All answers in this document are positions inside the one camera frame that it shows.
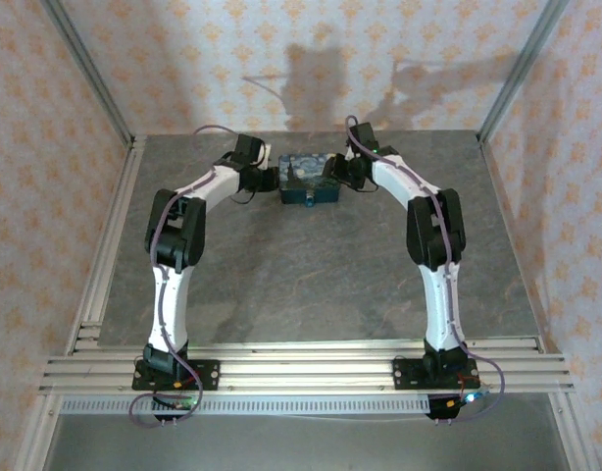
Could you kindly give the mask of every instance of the white robotic arm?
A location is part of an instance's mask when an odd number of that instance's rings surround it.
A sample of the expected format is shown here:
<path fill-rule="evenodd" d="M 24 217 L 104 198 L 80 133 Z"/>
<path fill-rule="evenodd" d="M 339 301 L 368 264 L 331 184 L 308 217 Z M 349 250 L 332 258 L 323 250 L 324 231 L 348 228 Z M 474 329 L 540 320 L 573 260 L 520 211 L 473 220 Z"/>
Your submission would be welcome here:
<path fill-rule="evenodd" d="M 415 197 L 426 198 L 427 194 L 421 185 L 408 178 L 407 174 L 398 168 L 410 169 L 400 155 L 384 155 L 382 161 L 373 162 L 373 181 L 388 190 L 397 201 L 408 210 L 408 203 Z M 438 194 L 439 188 L 427 183 L 419 177 L 433 193 Z M 458 346 L 458 340 L 451 329 L 454 323 L 460 341 L 464 340 L 460 320 L 458 317 L 458 270 L 459 264 L 451 262 L 449 265 L 450 284 L 447 283 L 444 270 L 431 270 L 430 267 L 420 264 L 419 269 L 423 276 L 426 292 L 427 330 L 426 341 L 435 350 L 449 350 Z M 453 321 L 450 309 L 453 308 Z"/>
<path fill-rule="evenodd" d="M 146 233 L 146 249 L 155 254 L 155 312 L 143 353 L 143 362 L 151 370 L 181 377 L 167 340 L 176 354 L 187 355 L 187 291 L 204 250 L 206 214 L 242 189 L 274 189 L 276 172 L 268 168 L 270 152 L 271 146 L 261 139 L 240 134 L 235 149 L 202 178 L 177 190 L 161 189 L 155 195 Z"/>
<path fill-rule="evenodd" d="M 408 252 L 424 280 L 427 310 L 425 355 L 404 371 L 412 388 L 425 384 L 430 389 L 454 388 L 457 375 L 470 376 L 462 343 L 464 335 L 458 315 L 457 279 L 461 253 L 465 249 L 464 225 L 458 194 L 439 189 L 410 169 L 392 147 L 379 148 L 368 123 L 350 128 L 371 152 L 362 152 L 348 140 L 347 155 L 336 154 L 327 161 L 324 175 L 332 175 L 354 189 L 371 180 L 388 190 L 407 211 Z M 151 371 L 180 378 L 176 356 L 170 353 L 161 322 L 173 350 L 187 357 L 185 308 L 190 276 L 205 243 L 205 216 L 217 204 L 240 190 L 275 189 L 276 172 L 268 168 L 270 147 L 261 139 L 241 134 L 235 150 L 214 164 L 201 179 L 175 191 L 158 191 L 147 230 L 147 251 L 155 249 L 155 316 L 144 347 L 143 363 Z M 161 221 L 166 207 L 171 211 Z M 438 215 L 444 221 L 439 227 Z M 169 221 L 181 218 L 182 225 Z M 155 247 L 154 233 L 162 225 Z"/>
<path fill-rule="evenodd" d="M 230 167 L 215 165 L 214 168 L 201 179 L 188 186 L 178 189 L 181 193 L 192 187 L 198 187 L 187 193 L 184 198 L 198 198 L 205 201 L 206 214 L 225 198 L 238 192 L 240 186 L 240 174 Z M 166 288 L 162 299 L 162 311 L 166 332 L 175 350 L 181 350 L 187 343 L 187 330 L 185 329 L 185 304 L 187 302 L 187 289 L 194 266 L 187 266 L 179 273 L 170 267 L 159 265 L 153 267 L 155 275 L 155 315 L 153 329 L 148 338 L 149 344 L 161 351 L 168 351 L 168 347 L 162 337 L 160 326 L 159 301 L 164 283 L 164 272 L 166 275 Z"/>

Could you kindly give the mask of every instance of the gray tabletop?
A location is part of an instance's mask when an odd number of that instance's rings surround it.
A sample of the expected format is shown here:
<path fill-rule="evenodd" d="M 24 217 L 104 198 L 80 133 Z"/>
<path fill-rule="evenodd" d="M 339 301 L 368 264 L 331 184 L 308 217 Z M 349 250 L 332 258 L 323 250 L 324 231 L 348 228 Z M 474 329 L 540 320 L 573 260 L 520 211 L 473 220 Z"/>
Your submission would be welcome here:
<path fill-rule="evenodd" d="M 341 152 L 342 133 L 258 133 L 285 153 Z M 429 182 L 461 197 L 467 248 L 459 276 L 469 338 L 536 335 L 495 192 L 471 131 L 379 131 Z M 203 175 L 234 137 L 149 137 L 130 201 L 100 342 L 144 345 L 154 281 L 144 233 L 159 188 Z M 247 195 L 237 195 L 238 199 Z M 208 214 L 206 248 L 188 296 L 191 344 L 242 341 L 420 339 L 426 304 L 406 249 L 406 213 L 383 189 L 340 191 L 314 208 L 282 205 L 278 194 L 246 206 L 230 200 Z"/>

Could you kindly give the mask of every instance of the blue box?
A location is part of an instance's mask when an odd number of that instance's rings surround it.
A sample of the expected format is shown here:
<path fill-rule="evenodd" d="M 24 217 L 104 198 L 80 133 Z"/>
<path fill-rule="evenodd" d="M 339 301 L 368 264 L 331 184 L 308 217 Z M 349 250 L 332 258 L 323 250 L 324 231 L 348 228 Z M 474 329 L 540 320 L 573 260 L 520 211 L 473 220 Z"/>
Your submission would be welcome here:
<path fill-rule="evenodd" d="M 279 157 L 279 194 L 283 204 L 335 203 L 340 183 L 323 175 L 335 154 L 289 154 Z"/>

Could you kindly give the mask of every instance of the cable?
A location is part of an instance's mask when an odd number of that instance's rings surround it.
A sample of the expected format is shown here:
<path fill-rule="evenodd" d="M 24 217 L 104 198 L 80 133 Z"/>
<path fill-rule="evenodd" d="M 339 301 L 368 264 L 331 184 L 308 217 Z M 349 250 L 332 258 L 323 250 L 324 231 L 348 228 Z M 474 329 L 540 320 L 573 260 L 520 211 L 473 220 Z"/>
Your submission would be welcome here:
<path fill-rule="evenodd" d="M 390 422 L 408 422 L 408 421 L 420 421 L 425 417 L 421 417 L 420 415 L 412 414 L 411 417 L 399 417 L 397 419 L 354 419 L 353 417 L 332 417 L 332 416 L 320 416 L 320 415 L 274 415 L 272 417 L 281 418 L 281 419 L 305 419 L 305 420 L 314 420 L 314 421 L 325 421 L 325 422 L 346 422 L 346 423 L 355 423 L 359 422 L 362 424 L 386 424 Z"/>
<path fill-rule="evenodd" d="M 191 138 L 190 138 L 190 139 L 191 139 L 191 141 L 192 141 L 192 148 L 194 148 L 194 150 L 199 150 L 199 149 L 198 149 L 198 147 L 196 146 L 196 139 L 194 139 L 194 136 L 195 136 L 196 134 L 198 134 L 199 132 L 201 132 L 201 131 L 204 131 L 204 130 L 222 130 L 222 131 L 231 132 L 231 133 L 233 133 L 233 134 L 237 134 L 237 132 L 236 132 L 236 131 L 234 131 L 234 130 L 231 130 L 231 129 L 229 129 L 229 128 L 225 127 L 225 126 L 221 126 L 221 125 L 205 125 L 205 126 L 202 126 L 202 127 L 200 127 L 200 128 L 197 128 L 197 129 L 196 129 L 196 130 L 195 130 L 195 131 L 192 133 L 192 136 L 191 136 Z"/>
<path fill-rule="evenodd" d="M 375 193 L 375 192 L 377 192 L 379 190 L 379 185 L 377 183 L 371 181 L 371 180 L 369 180 L 369 182 L 371 182 L 371 184 L 373 184 L 375 186 L 375 188 L 373 188 L 373 189 L 359 189 L 359 188 L 354 188 L 353 186 L 351 186 L 351 183 L 346 182 L 345 180 L 341 180 L 338 177 L 331 176 L 330 178 L 336 180 L 340 184 L 344 184 L 349 189 L 353 189 L 356 193 Z"/>
<path fill-rule="evenodd" d="M 264 163 L 264 159 L 266 159 L 266 145 L 265 144 L 262 144 L 262 149 L 264 150 L 264 155 L 262 156 L 260 161 L 257 164 L 249 164 L 249 167 L 257 169 Z M 249 197 L 249 199 L 247 199 L 246 201 L 238 201 L 237 199 L 233 199 L 231 197 L 229 199 L 231 201 L 233 201 L 235 204 L 249 204 L 253 200 L 253 198 L 255 197 L 255 193 L 257 193 L 257 192 L 258 192 L 258 188 L 255 187 L 255 189 L 253 190 L 253 193 L 251 194 L 251 197 Z"/>
<path fill-rule="evenodd" d="M 194 133 L 192 135 L 194 136 L 194 135 L 198 134 L 199 132 L 201 132 L 203 130 L 208 130 L 208 129 L 218 129 L 218 130 L 223 130 L 223 131 L 232 132 L 234 134 L 237 134 L 237 132 L 230 130 L 229 128 L 226 128 L 224 126 L 206 125 L 206 126 L 202 126 L 202 127 L 198 128 L 196 131 L 194 131 Z M 153 238 L 151 240 L 151 247 L 150 247 L 151 266 L 153 267 L 154 270 L 159 269 L 162 272 L 162 286 L 160 287 L 160 295 L 159 295 L 159 299 L 157 302 L 158 321 L 159 321 L 160 328 L 162 331 L 162 338 L 164 339 L 164 343 L 166 344 L 169 354 L 176 360 L 176 362 L 179 365 L 181 365 L 183 368 L 185 368 L 187 370 L 187 372 L 190 374 L 190 376 L 192 378 L 194 378 L 194 382 L 196 383 L 196 385 L 198 387 L 198 397 L 192 404 L 192 407 L 190 407 L 190 409 L 185 414 L 181 415 L 179 418 L 176 418 L 176 417 L 173 418 L 174 423 L 178 423 L 178 422 L 188 419 L 190 416 L 192 416 L 194 414 L 196 409 L 201 405 L 201 400 L 203 400 L 203 383 L 201 383 L 201 379 L 199 378 L 198 374 L 194 371 L 194 369 L 192 369 L 192 367 L 185 360 L 183 360 L 183 358 L 181 358 L 179 356 L 179 354 L 176 352 L 175 346 L 171 342 L 171 339 L 166 330 L 166 324 L 164 323 L 163 305 L 164 305 L 164 293 L 166 292 L 166 285 L 168 282 L 168 273 L 169 273 L 170 269 L 165 270 L 164 267 L 162 267 L 161 265 L 159 265 L 157 263 L 157 244 L 159 242 L 160 234 L 162 233 L 162 229 L 164 228 L 164 223 L 165 223 L 166 219 L 168 218 L 168 215 L 169 215 L 173 205 L 177 201 L 179 201 L 181 198 L 183 198 L 186 194 L 188 194 L 192 191 L 196 191 L 197 189 L 210 183 L 214 179 L 215 176 L 216 176 L 216 170 L 214 168 L 212 168 L 212 170 L 210 170 L 210 172 L 208 174 L 206 174 L 206 177 L 204 179 L 200 179 L 194 185 L 189 186 L 185 190 L 180 191 L 175 196 L 173 196 L 169 200 L 169 202 L 166 204 L 164 211 L 162 211 L 162 216 L 160 217 L 160 221 L 157 224 L 157 228 L 155 228 L 155 233 L 153 234 Z M 156 422 L 156 423 L 142 422 L 139 419 L 137 419 L 136 416 L 133 414 L 133 408 L 135 407 L 135 404 L 139 400 L 141 400 L 142 398 L 145 398 L 145 397 L 153 397 L 153 398 L 157 397 L 158 399 L 170 399 L 170 400 L 185 399 L 185 395 L 182 395 L 182 394 L 167 394 L 167 393 L 159 393 L 159 392 L 145 392 L 145 393 L 142 393 L 142 394 L 136 396 L 128 407 L 128 417 L 133 424 L 135 424 L 138 427 L 145 428 L 145 429 L 156 429 L 158 427 L 163 427 L 165 425 L 165 421 Z"/>
<path fill-rule="evenodd" d="M 460 399 L 462 399 L 462 394 L 465 391 L 466 382 L 465 378 L 460 373 L 458 373 L 458 379 L 460 380 Z"/>
<path fill-rule="evenodd" d="M 449 241 L 449 234 L 447 233 L 447 225 L 445 223 L 445 219 L 442 215 L 442 210 L 440 208 L 440 202 L 438 201 L 438 198 L 436 197 L 435 193 L 429 189 L 429 187 L 427 187 L 426 184 L 424 184 L 422 182 L 422 180 L 417 176 L 417 174 L 415 174 L 414 172 L 412 172 L 411 170 L 409 170 L 407 167 L 402 167 L 398 164 L 396 164 L 395 162 L 392 162 L 389 159 L 385 159 L 383 156 L 379 155 L 379 154 L 375 154 L 372 150 L 368 149 L 367 147 L 365 147 L 364 145 L 362 145 L 362 143 L 356 139 L 355 135 L 353 135 L 353 132 L 351 132 L 351 130 L 349 129 L 349 121 L 353 120 L 356 124 L 358 123 L 358 119 L 353 116 L 353 115 L 349 115 L 345 118 L 344 120 L 344 127 L 346 129 L 347 132 L 347 136 L 349 137 L 349 139 L 351 140 L 351 142 L 353 142 L 356 146 L 358 146 L 358 148 L 360 150 L 362 150 L 364 153 L 366 153 L 369 157 L 371 157 L 372 159 L 377 159 L 378 161 L 390 165 L 391 167 L 395 168 L 396 170 L 404 173 L 410 180 L 412 180 L 414 183 L 416 183 L 419 188 L 429 196 L 429 198 L 431 199 L 431 202 L 434 206 L 434 210 L 436 211 L 436 216 L 438 217 L 438 223 L 440 226 L 440 233 L 442 235 L 442 241 L 443 244 L 445 245 L 445 252 L 447 253 L 447 261 L 445 262 L 445 280 L 447 281 L 447 295 L 449 297 L 448 299 L 448 304 L 449 304 L 449 324 L 451 326 L 451 332 L 452 335 L 454 336 L 454 339 L 456 339 L 456 342 L 458 343 L 458 345 L 460 346 L 460 348 L 465 352 L 465 354 L 467 356 L 470 356 L 471 358 L 474 358 L 475 360 L 479 360 L 479 361 L 483 361 L 484 363 L 488 363 L 489 365 L 491 365 L 493 368 L 495 368 L 495 370 L 497 370 L 497 373 L 499 374 L 499 393 L 497 394 L 497 397 L 495 397 L 495 400 L 493 401 L 492 404 L 490 404 L 488 407 L 486 407 L 484 410 L 478 412 L 477 414 L 474 415 L 470 415 L 468 417 L 464 417 L 464 418 L 457 418 L 454 420 L 450 420 L 450 421 L 442 421 L 445 423 L 453 423 L 453 422 L 467 422 L 470 420 L 474 420 L 478 417 L 481 417 L 485 414 L 487 414 L 488 412 L 490 412 L 494 407 L 496 407 L 499 404 L 499 401 L 501 400 L 502 396 L 504 395 L 504 391 L 506 390 L 506 378 L 504 376 L 504 372 L 502 371 L 502 369 L 499 367 L 499 365 L 489 359 L 489 358 L 484 358 L 483 356 L 479 356 L 473 352 L 471 352 L 466 346 L 465 344 L 460 341 L 460 336 L 458 335 L 458 331 L 456 330 L 456 320 L 454 317 L 454 303 L 453 303 L 453 294 L 452 294 L 452 288 L 451 288 L 451 272 L 449 271 L 449 267 L 451 265 L 451 261 L 453 259 L 453 255 L 452 255 L 452 250 L 451 250 L 451 243 Z"/>

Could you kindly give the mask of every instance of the patterned wallpaper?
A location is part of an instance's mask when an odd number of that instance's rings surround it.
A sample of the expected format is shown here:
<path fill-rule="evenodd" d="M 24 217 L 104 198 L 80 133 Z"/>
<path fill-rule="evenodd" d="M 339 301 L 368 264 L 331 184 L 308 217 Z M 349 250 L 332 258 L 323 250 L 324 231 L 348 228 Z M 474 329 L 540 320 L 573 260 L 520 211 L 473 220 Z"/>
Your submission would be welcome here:
<path fill-rule="evenodd" d="M 0 471 L 62 354 L 125 150 L 36 0 L 0 0 Z"/>
<path fill-rule="evenodd" d="M 135 133 L 478 129 L 545 0 L 64 0 Z"/>
<path fill-rule="evenodd" d="M 491 167 L 602 460 L 602 1 L 572 1 L 552 36 L 491 141 Z"/>

